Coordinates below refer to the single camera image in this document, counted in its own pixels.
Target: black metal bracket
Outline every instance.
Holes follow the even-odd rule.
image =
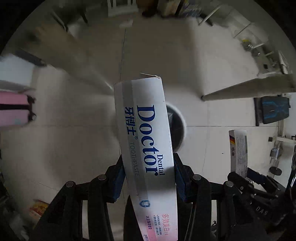
[[[178,197],[182,203],[192,206],[185,220],[187,232],[179,237],[180,241],[193,241],[197,237],[204,241],[211,240],[211,200],[217,200],[218,206],[217,240],[267,240],[266,232],[250,204],[232,182],[226,181],[223,185],[211,183],[201,175],[194,174],[189,166],[183,165],[178,154],[173,156]],[[73,181],[67,182],[41,217],[30,241],[83,240],[83,200],[88,200],[90,240],[114,241],[107,203],[114,203],[120,196],[124,178],[123,163],[119,157],[116,165],[110,166],[104,175],[89,183],[76,185]],[[128,215],[127,212],[133,212],[131,203],[126,206],[126,215],[134,219],[134,227],[130,229],[130,234],[124,231],[124,236],[141,240],[140,232],[135,237],[135,229],[139,228],[135,215]]]
[[[247,177],[260,184],[266,191],[254,188],[254,185],[235,172],[228,174],[228,180],[238,187],[244,200],[251,205],[261,220],[277,226],[288,213],[293,212],[294,206],[283,185],[250,168],[247,170]]]

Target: pink object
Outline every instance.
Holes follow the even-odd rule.
[[[26,104],[28,103],[28,96],[17,94],[14,92],[0,91],[0,104]]]
[[[34,102],[31,96],[0,91],[0,126],[24,125],[33,120]]]
[[[0,126],[24,125],[29,114],[29,110],[0,110]]]
[[[146,227],[146,231],[149,237],[149,241],[157,241],[154,229],[149,229],[148,227]]]

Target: wall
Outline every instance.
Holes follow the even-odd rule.
[[[216,11],[212,16],[211,20],[221,26],[228,27],[231,31],[232,36],[235,36],[240,30],[251,23],[245,16],[234,9],[232,6],[222,4],[221,1],[205,1],[200,0],[203,12],[209,14],[217,5],[220,4],[220,9]],[[250,39],[254,45],[268,42],[267,33],[256,23],[252,23],[237,38],[239,40]]]
[[[222,0],[224,4],[234,7],[250,22],[255,23],[267,34],[270,44],[281,50],[293,71],[294,81],[296,73],[296,50],[275,20],[253,0]]]
[[[296,135],[296,93],[288,94],[291,108],[289,110],[289,117],[284,120],[284,135],[287,138]],[[291,164],[294,151],[294,145],[283,143],[283,154],[279,158],[279,168],[283,171],[281,176],[275,176],[274,179],[286,186],[291,173]]]

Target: dental doctor toothpaste box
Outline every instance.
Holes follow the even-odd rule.
[[[143,240],[176,241],[175,172],[162,80],[120,82],[114,96],[128,190]]]
[[[236,172],[238,175],[246,178],[248,169],[247,131],[229,131],[229,141],[231,162],[230,171]]]

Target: chinese characters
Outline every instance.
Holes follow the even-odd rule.
[[[231,147],[231,156],[234,156],[234,147]]]
[[[146,216],[146,221],[147,221],[147,224],[148,224],[148,229],[152,229],[151,221],[150,221],[149,216]]]
[[[169,215],[163,214],[163,231],[165,235],[168,235],[168,231],[170,230],[170,223],[169,223]]]
[[[154,226],[157,235],[162,235],[161,227],[160,227],[160,217],[159,215],[153,216],[154,219]]]
[[[135,123],[135,115],[133,113],[133,107],[125,107],[125,118],[126,118],[126,129],[128,132],[128,135],[130,133],[133,134],[133,136],[135,135],[136,130],[134,129],[134,126],[136,126]]]

